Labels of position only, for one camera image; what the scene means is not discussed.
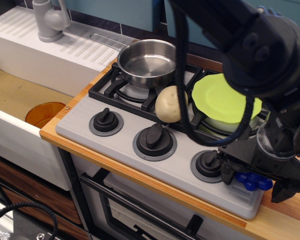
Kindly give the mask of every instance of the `toy stove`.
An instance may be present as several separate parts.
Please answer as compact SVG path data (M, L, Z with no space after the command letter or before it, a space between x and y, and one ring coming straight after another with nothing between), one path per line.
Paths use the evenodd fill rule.
M114 63L57 124L56 132L243 218L253 218L263 191L248 191L235 179L230 185L224 184L218 175L220 166L200 160L217 148L193 142L183 133L180 122L166 124L157 118L154 105L164 87L135 87L123 79L120 71ZM191 92L198 80L215 73L190 64L185 73L191 125L208 140L228 132L205 122L207 116L193 105ZM202 174L201 169L206 168L213 174Z

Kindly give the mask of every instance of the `oven handle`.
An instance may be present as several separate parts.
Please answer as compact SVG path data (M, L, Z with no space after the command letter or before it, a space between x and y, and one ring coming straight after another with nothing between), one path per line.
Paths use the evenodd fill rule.
M86 173L83 173L80 176L80 181L86 184L87 186L93 188L94 190L98 191L100 194L104 195L105 197L117 202L118 204L122 205L128 210L136 214L139 214L145 219L157 224L159 227L162 227L163 229L169 231L170 233L184 240L199 240L199 238L195 237L195 235L197 234L199 227L203 222L203 219L201 217L194 215L196 216L197 219L196 224L195 226L192 226L192 224L188 224L187 228L185 229L185 231L189 233L187 234L179 227L171 224L170 222L167 222L160 216L148 211L147 209L143 208L139 204L128 199L124 195L104 185L103 180L107 177L109 173L110 172L108 170L101 168L93 177L90 177Z

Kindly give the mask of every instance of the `green plate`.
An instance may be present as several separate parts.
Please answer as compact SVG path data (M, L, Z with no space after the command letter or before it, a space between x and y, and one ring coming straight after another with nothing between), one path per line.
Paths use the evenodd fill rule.
M223 73L207 75L193 87L195 106L209 118L225 123L239 123L244 115L246 97L227 83ZM256 98L252 117L261 111L262 102Z

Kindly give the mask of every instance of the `black cable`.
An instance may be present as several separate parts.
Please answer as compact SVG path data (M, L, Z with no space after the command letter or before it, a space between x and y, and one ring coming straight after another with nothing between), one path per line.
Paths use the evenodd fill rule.
M18 208L22 208L22 207L33 207L33 208L38 208L38 209L44 210L52 218L52 221L53 221L53 233L52 233L51 237L49 238L49 240L55 239L57 232L58 232L58 221L57 221L56 215L50 210L50 208L48 208L47 206L42 205L40 203L19 202L19 203L15 203L15 204L6 206L6 207L0 209L0 218L3 217L8 212L18 209Z
M180 112L181 112L181 123L184 128L184 132L188 135L190 139L195 141L200 145L207 147L219 147L232 143L237 138L239 138L248 127L252 112L254 109L255 98L251 96L246 96L246 104L244 109L244 114L238 128L227 138L208 141L200 138L195 131L192 129L188 117L188 106L185 100L185 86L184 86L184 76L186 70L186 59L188 52L188 38L189 30L186 16L181 12L176 6L174 6L173 1L170 0L170 4L173 10L173 17L175 21L176 30L176 63L175 63L175 83L177 86L177 95L179 99Z

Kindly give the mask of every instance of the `faucet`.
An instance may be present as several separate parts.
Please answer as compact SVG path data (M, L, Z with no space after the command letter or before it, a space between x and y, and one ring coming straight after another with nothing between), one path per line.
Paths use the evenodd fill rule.
M65 0L58 0L61 10L55 10L51 0L33 0L33 11L42 42L51 43L62 38L63 30L70 26Z

